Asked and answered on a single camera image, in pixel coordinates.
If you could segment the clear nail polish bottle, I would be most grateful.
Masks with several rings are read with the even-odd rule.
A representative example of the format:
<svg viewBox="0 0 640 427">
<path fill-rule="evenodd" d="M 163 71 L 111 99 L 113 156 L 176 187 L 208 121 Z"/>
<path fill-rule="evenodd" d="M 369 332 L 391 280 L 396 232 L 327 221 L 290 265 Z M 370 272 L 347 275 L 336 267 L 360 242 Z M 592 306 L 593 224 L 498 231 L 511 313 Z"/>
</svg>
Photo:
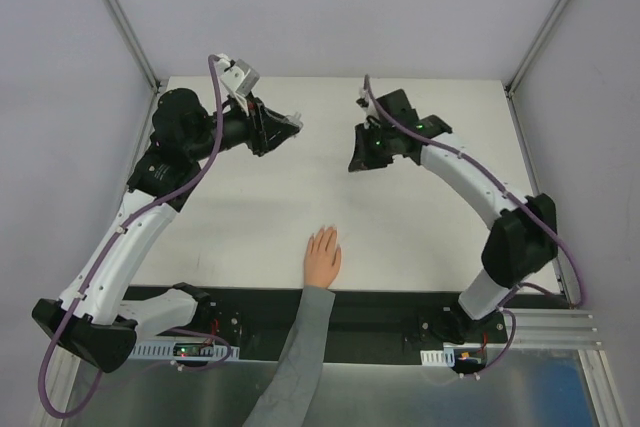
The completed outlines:
<svg viewBox="0 0 640 427">
<path fill-rule="evenodd" d="M 291 125 L 294 125 L 298 130 L 301 130 L 303 128 L 301 117 L 302 115 L 300 112 L 295 112 L 293 115 L 287 115 L 286 119 Z"/>
</svg>

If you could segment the grey sleeved forearm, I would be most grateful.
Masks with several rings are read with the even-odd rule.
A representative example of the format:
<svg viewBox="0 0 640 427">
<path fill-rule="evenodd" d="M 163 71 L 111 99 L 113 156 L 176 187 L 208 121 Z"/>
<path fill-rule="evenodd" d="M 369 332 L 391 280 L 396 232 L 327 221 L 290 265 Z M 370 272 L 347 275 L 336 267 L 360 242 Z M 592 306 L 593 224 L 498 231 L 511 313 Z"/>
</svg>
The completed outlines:
<svg viewBox="0 0 640 427">
<path fill-rule="evenodd" d="M 301 426 L 320 382 L 335 295 L 303 288 L 295 321 L 276 372 L 257 400 L 246 426 Z"/>
</svg>

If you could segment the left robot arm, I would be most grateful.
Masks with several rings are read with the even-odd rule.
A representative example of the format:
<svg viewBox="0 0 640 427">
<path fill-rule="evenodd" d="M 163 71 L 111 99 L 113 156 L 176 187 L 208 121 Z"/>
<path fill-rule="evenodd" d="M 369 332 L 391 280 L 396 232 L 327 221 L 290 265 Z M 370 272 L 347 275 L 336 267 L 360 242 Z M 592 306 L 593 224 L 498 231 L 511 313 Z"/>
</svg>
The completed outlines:
<svg viewBox="0 0 640 427">
<path fill-rule="evenodd" d="M 210 114 L 187 88 L 165 92 L 152 116 L 151 144 L 127 182 L 121 206 L 101 244 L 58 299 L 41 299 L 32 317 L 62 349 L 103 373 L 120 368 L 137 343 L 174 327 L 209 333 L 211 297 L 187 283 L 159 296 L 127 301 L 133 277 L 160 234 L 183 209 L 213 148 L 245 145 L 261 157 L 296 136 L 299 115 L 267 108 L 254 95 L 227 97 Z"/>
</svg>

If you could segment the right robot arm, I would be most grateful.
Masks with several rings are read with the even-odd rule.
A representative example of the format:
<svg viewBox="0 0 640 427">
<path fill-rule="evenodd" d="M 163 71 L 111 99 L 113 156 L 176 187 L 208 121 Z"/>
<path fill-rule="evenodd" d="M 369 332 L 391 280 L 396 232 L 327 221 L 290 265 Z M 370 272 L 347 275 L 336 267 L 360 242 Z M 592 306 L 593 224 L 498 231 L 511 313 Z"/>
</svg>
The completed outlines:
<svg viewBox="0 0 640 427">
<path fill-rule="evenodd" d="M 355 127 L 349 171 L 381 169 L 397 156 L 409 158 L 451 187 L 489 231 L 481 271 L 430 323 L 432 335 L 443 342 L 473 341 L 507 297 L 557 257 L 555 203 L 546 194 L 510 191 L 468 154 L 449 124 L 436 115 L 419 117 L 404 90 L 374 98 L 363 87 L 357 104 L 365 119 Z"/>
</svg>

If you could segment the mannequin hand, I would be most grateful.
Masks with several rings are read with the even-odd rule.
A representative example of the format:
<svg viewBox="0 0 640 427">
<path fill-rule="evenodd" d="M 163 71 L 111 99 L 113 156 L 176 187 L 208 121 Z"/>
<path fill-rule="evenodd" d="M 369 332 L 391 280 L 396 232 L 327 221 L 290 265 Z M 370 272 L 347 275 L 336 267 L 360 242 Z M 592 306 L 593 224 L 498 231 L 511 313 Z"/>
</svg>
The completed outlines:
<svg viewBox="0 0 640 427">
<path fill-rule="evenodd" d="M 341 263 L 337 228 L 322 227 L 308 240 L 303 262 L 304 285 L 328 289 L 337 278 Z"/>
</svg>

